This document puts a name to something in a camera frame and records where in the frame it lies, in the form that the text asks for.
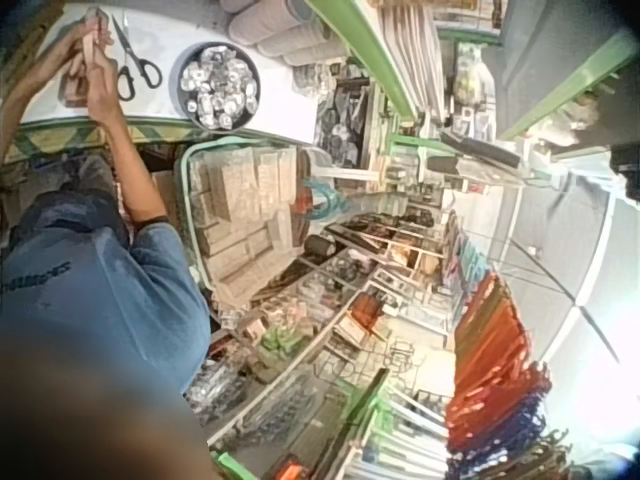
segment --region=sleeve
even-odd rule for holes
[[[185,391],[209,347],[209,308],[189,273],[184,246],[168,223],[135,236],[130,254],[146,277],[145,293],[155,319],[143,355]]]

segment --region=bowl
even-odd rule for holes
[[[247,125],[247,123],[249,123],[249,121],[251,121],[251,119],[255,116],[255,113],[250,113],[246,107],[243,108],[243,112],[241,113],[241,115],[234,120],[233,122],[233,127],[231,129],[226,129],[226,128],[209,128],[206,125],[204,125],[200,119],[198,118],[198,115],[196,112],[190,112],[187,109],[187,102],[189,100],[196,100],[198,97],[198,91],[194,90],[194,91],[185,91],[180,87],[180,81],[182,79],[182,75],[184,70],[187,68],[187,65],[189,65],[192,62],[199,62],[200,61],[200,55],[202,54],[202,52],[204,50],[206,50],[207,48],[210,47],[227,47],[228,49],[234,51],[236,53],[236,57],[239,60],[242,60],[243,62],[245,62],[247,64],[247,66],[249,67],[249,71],[251,72],[251,74],[253,75],[253,79],[256,81],[257,84],[257,93],[255,95],[256,100],[258,101],[258,108],[260,108],[260,95],[262,92],[262,86],[260,84],[260,75],[258,74],[258,69],[256,68],[255,63],[253,62],[253,60],[251,60],[251,57],[249,57],[249,55],[247,55],[240,47],[233,45],[231,43],[226,43],[226,42],[207,42],[207,43],[203,43],[201,45],[198,46],[198,48],[196,48],[193,52],[191,52],[191,54],[185,59],[185,61],[183,62],[182,66],[180,67],[179,70],[179,77],[178,77],[178,82],[177,82],[177,88],[178,88],[178,101],[180,102],[180,107],[182,108],[182,111],[185,113],[185,115],[187,116],[187,118],[189,118],[189,120],[191,120],[191,122],[193,122],[194,125],[200,127],[201,129],[207,131],[207,132],[215,132],[215,133],[224,133],[224,134],[228,134],[228,133],[232,133],[242,127],[244,127],[245,125]]]

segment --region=black scissors handle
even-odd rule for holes
[[[134,58],[134,61],[136,62],[140,76],[144,78],[144,81],[147,83],[149,88],[155,89],[162,84],[162,72],[155,63],[145,60],[144,58]],[[151,77],[149,77],[146,70],[147,67],[151,67],[152,70],[155,70],[154,76],[158,78],[157,82],[154,83],[151,81]]]
[[[129,95],[127,96],[123,95],[122,92],[120,91],[120,77],[125,78],[125,83],[127,84],[127,91],[129,93]],[[136,90],[135,88],[133,88],[133,77],[131,76],[131,72],[129,71],[128,65],[124,65],[118,72],[118,96],[120,97],[120,100],[122,100],[123,102],[128,102],[130,100],[133,100],[133,97],[136,96]]]

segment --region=scissors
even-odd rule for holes
[[[136,96],[136,91],[133,88],[133,77],[131,76],[131,71],[129,70],[129,66],[127,65],[128,57],[131,57],[131,59],[133,60],[133,63],[138,69],[138,72],[140,73],[140,76],[144,78],[144,81],[146,82],[148,87],[151,89],[156,89],[162,84],[162,72],[160,71],[160,69],[155,63],[150,62],[149,60],[146,60],[144,58],[138,58],[136,54],[133,53],[133,49],[131,48],[131,44],[129,43],[129,40],[127,38],[129,36],[129,28],[128,28],[129,23],[127,22],[127,16],[122,15],[122,23],[124,28],[120,28],[120,25],[118,24],[117,20],[113,15],[111,16],[111,18],[113,18],[113,24],[116,27],[116,33],[118,35],[118,38],[120,39],[122,48],[124,49],[124,66],[120,69],[120,71],[118,71],[118,85],[120,85],[120,77],[124,77],[127,82],[127,87],[129,90],[129,95],[125,97],[120,93],[120,89],[118,89],[118,96],[120,97],[120,100],[122,100],[123,102],[128,102],[129,100],[132,100],[133,97]],[[156,83],[151,81],[151,78],[149,77],[149,74],[146,71],[147,67],[150,67],[152,70],[155,70],[158,76],[158,81]]]

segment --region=white table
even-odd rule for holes
[[[60,30],[82,18],[91,4],[67,4],[63,16],[53,25],[45,38],[45,49],[58,35]],[[129,22],[129,41],[140,58],[145,58],[162,70],[162,85],[151,90],[144,83],[129,60],[129,68],[134,77],[136,96],[130,102],[122,102],[127,116],[151,119],[184,120],[186,116],[177,101],[178,70],[189,52],[203,42],[231,40],[224,34],[184,20],[148,11],[123,9],[101,5],[110,17],[114,15],[122,26],[122,14],[127,13]],[[115,44],[107,48],[107,55],[122,65],[124,50],[109,23]],[[279,59],[267,58],[257,50],[244,48],[255,62],[260,74],[262,86],[260,107],[255,117],[246,125],[246,129],[256,133],[276,135],[297,142],[313,143],[316,122],[317,102],[293,91],[293,71]],[[85,108],[68,109],[58,100],[60,78],[51,81],[31,102],[22,123],[52,123],[60,119],[87,117]]]

